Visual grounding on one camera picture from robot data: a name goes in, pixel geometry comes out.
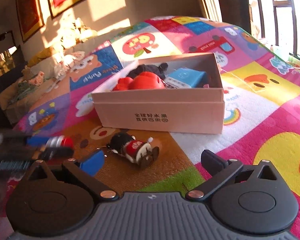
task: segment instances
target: barcode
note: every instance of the barcode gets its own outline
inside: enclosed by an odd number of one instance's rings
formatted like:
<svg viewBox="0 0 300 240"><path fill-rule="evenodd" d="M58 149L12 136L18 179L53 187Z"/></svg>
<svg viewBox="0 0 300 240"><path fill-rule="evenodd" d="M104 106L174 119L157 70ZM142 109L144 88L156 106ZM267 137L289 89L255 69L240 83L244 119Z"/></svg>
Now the barcode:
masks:
<svg viewBox="0 0 300 240"><path fill-rule="evenodd" d="M30 161L1 161L0 171L23 171L30 166Z"/></svg>

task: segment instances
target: figurine's foot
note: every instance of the figurine's foot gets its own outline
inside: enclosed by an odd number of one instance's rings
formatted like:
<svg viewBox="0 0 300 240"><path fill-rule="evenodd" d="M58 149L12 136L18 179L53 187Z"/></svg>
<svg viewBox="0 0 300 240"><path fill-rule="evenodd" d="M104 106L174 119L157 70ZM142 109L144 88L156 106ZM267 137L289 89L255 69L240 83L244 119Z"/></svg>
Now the figurine's foot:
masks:
<svg viewBox="0 0 300 240"><path fill-rule="evenodd" d="M153 158L151 155L145 155L140 159L140 168L145 169L153 163Z"/></svg>
<svg viewBox="0 0 300 240"><path fill-rule="evenodd" d="M152 158L153 158L153 160L155 161L157 158L158 158L158 156L159 156L159 147L154 147L153 149L152 149Z"/></svg>

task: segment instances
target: pink box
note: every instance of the pink box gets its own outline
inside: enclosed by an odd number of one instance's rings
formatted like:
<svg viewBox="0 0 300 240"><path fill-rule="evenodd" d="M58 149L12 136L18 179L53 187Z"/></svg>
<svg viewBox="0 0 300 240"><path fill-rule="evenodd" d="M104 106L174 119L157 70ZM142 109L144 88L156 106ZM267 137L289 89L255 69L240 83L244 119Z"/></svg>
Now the pink box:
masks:
<svg viewBox="0 0 300 240"><path fill-rule="evenodd" d="M140 64L168 63L167 73L187 67L205 71L209 88L111 91L119 78ZM92 92L94 107L104 127L185 133L222 132L225 103L213 53L136 60Z"/></svg>

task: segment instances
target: colorful play mat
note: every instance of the colorful play mat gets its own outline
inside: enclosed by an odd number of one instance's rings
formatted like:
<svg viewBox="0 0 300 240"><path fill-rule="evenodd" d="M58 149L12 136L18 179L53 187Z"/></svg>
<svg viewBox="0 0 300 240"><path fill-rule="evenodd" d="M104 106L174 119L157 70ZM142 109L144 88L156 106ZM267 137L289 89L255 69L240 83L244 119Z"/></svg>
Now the colorful play mat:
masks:
<svg viewBox="0 0 300 240"><path fill-rule="evenodd" d="M131 26L91 52L82 62L84 67L69 72L16 128L41 136L70 136L75 142L74 157L85 156L120 131L102 127L91 91L136 59L191 52L214 52L221 67L226 103L222 134L124 130L144 141L153 137L151 144L160 148L158 160L141 171L126 159L108 154L96 178L119 193L184 194L209 178L200 164L204 149L245 164L269 159L299 202L291 231L300 238L300 72L239 27L179 16ZM10 189L15 180L10 180Z"/></svg>

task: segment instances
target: red toy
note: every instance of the red toy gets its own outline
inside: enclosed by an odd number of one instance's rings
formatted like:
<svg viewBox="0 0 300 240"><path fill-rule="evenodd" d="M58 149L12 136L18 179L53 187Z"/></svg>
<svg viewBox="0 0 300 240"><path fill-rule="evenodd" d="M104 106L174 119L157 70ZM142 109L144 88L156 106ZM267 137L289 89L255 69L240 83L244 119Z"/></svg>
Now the red toy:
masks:
<svg viewBox="0 0 300 240"><path fill-rule="evenodd" d="M164 89L164 84L156 74L145 71L134 79L130 77L120 78L113 91L134 89Z"/></svg>

